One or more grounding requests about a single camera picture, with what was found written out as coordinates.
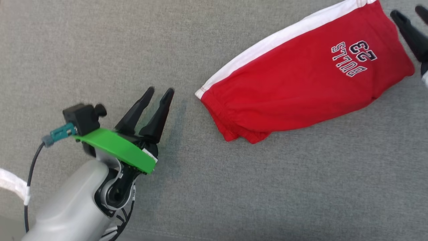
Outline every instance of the folded clothing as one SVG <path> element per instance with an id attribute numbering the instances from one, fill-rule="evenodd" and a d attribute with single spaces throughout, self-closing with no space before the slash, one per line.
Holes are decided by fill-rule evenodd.
<path id="1" fill-rule="evenodd" d="M 257 143 L 366 107 L 415 68 L 378 0 L 346 0 L 250 47 L 196 96 L 226 141 Z"/>

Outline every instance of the gray fabric surface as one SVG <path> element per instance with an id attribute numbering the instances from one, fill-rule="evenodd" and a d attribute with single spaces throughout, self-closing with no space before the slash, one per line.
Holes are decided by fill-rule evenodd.
<path id="1" fill-rule="evenodd" d="M 22 229 L 22 223 L 0 216 L 0 234 L 1 241 L 18 241 L 24 236 L 25 230 Z"/>
<path id="2" fill-rule="evenodd" d="M 0 166 L 27 178 L 40 138 L 63 124 L 68 106 L 101 102 L 101 124 L 113 128 L 149 86 L 156 102 L 174 87 L 159 162 L 137 182 L 127 235 L 428 240 L 428 90 L 419 74 L 364 110 L 256 145 L 226 143 L 193 95 L 246 48 L 337 2 L 1 0 Z M 428 33 L 417 3 L 382 0 Z M 87 160 L 71 139 L 42 151 L 31 221 Z M 0 215 L 22 221 L 22 210 L 0 190 Z"/>

